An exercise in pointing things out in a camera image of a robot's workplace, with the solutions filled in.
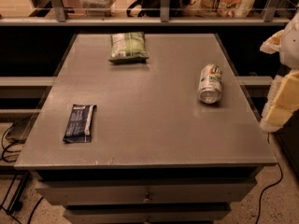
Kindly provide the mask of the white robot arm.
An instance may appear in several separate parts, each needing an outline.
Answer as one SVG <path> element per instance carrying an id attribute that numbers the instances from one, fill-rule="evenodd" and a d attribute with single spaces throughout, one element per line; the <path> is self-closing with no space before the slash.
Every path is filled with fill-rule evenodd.
<path id="1" fill-rule="evenodd" d="M 275 76 L 263 107 L 260 127 L 274 133 L 299 109 L 299 14 L 283 30 L 264 41 L 260 51 L 278 52 L 280 62 L 291 69 L 285 76 Z"/>

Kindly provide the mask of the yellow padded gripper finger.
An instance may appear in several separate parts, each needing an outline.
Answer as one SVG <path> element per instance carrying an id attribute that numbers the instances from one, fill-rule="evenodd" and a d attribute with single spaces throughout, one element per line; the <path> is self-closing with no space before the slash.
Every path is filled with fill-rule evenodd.
<path id="1" fill-rule="evenodd" d="M 283 35 L 283 30 L 280 30 L 270 36 L 266 41 L 260 46 L 260 51 L 268 54 L 273 54 L 280 52 L 281 49 L 281 37 Z"/>
<path id="2" fill-rule="evenodd" d="M 286 76 L 276 75 L 271 83 L 264 105 L 260 127 L 274 133 L 284 126 L 299 109 L 299 70 L 291 70 Z"/>

